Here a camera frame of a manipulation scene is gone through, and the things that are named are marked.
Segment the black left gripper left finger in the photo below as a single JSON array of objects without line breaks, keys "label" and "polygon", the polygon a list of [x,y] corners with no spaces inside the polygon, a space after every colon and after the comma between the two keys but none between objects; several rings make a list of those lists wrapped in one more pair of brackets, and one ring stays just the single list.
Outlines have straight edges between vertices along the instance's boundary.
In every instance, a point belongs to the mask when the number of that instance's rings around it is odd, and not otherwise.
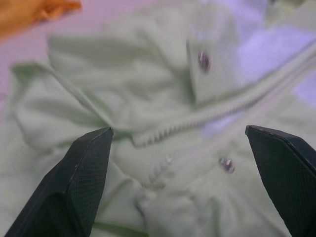
[{"label": "black left gripper left finger", "polygon": [[113,129],[75,140],[41,180],[4,237],[90,237],[104,191]]}]

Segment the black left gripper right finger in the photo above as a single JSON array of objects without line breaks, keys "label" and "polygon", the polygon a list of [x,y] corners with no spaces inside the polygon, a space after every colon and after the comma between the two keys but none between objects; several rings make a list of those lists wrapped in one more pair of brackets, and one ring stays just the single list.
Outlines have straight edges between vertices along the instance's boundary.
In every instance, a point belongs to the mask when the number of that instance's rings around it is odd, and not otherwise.
[{"label": "black left gripper right finger", "polygon": [[245,129],[264,187],[292,237],[316,237],[316,150],[301,137]]}]

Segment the light green zip jacket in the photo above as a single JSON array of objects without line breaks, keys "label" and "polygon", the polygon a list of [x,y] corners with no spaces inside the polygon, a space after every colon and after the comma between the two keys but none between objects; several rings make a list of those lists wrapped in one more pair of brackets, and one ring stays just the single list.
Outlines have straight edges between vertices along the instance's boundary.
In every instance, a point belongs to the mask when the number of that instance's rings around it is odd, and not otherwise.
[{"label": "light green zip jacket", "polygon": [[316,0],[156,3],[12,68],[0,237],[81,136],[110,127],[90,237],[292,237],[248,124],[316,147]]}]

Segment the orange cloth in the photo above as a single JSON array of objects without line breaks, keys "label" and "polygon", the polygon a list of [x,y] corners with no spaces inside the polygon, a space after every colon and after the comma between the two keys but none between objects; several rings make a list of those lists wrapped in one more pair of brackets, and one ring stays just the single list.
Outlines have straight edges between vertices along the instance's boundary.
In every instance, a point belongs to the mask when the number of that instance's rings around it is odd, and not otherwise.
[{"label": "orange cloth", "polygon": [[81,8],[79,0],[0,0],[0,40]]}]

